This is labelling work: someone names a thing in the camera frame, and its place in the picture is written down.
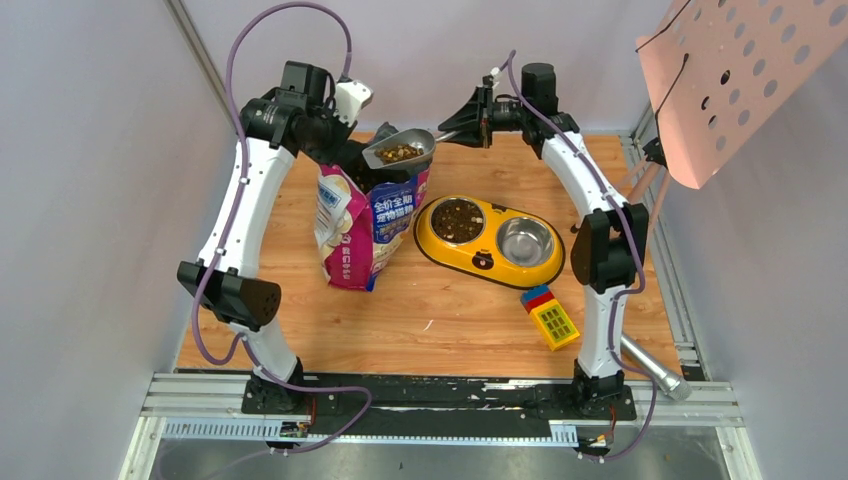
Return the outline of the metal food scoop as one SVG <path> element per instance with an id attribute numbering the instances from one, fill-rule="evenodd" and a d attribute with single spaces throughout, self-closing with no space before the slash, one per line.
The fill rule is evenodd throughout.
<path id="1" fill-rule="evenodd" d="M 410 128 L 368 146 L 362 151 L 366 165 L 372 170 L 404 170 L 432 160 L 436 145 L 454 137 L 456 132 L 437 133 Z"/>

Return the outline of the cat food bag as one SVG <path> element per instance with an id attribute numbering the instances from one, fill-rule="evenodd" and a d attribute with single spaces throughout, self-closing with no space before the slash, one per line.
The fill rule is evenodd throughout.
<path id="1" fill-rule="evenodd" d="M 372 291 L 425 203 L 428 163 L 412 172 L 372 170 L 362 157 L 397 132 L 385 122 L 366 142 L 348 140 L 337 164 L 319 167 L 314 236 L 333 287 Z"/>

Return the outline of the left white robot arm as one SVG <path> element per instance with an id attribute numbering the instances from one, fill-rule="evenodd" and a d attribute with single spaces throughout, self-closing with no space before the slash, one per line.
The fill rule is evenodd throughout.
<path id="1" fill-rule="evenodd" d="M 178 267 L 193 310 L 208 310 L 230 328 L 255 375 L 271 382 L 268 400 L 283 413 L 298 411 L 307 389 L 277 319 L 281 287 L 258 276 L 262 241 L 298 154 L 330 163 L 372 98 L 360 80 L 333 80 L 323 68 L 287 62 L 279 86 L 237 109 L 238 143 L 218 218 L 197 258 Z"/>

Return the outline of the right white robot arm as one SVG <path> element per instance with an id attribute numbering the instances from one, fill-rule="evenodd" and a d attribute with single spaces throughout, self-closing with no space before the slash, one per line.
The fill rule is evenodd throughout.
<path id="1" fill-rule="evenodd" d="M 626 301 L 644 288 L 649 213 L 628 201 L 603 174 L 573 117 L 560 110 L 552 65 L 529 63 L 494 90 L 508 64 L 485 75 L 467 103 L 439 125 L 449 143 L 487 148 L 496 132 L 519 132 L 556 175 L 580 218 L 571 248 L 573 274 L 584 288 L 584 329 L 575 361 L 571 403 L 596 417 L 624 388 L 621 333 Z"/>

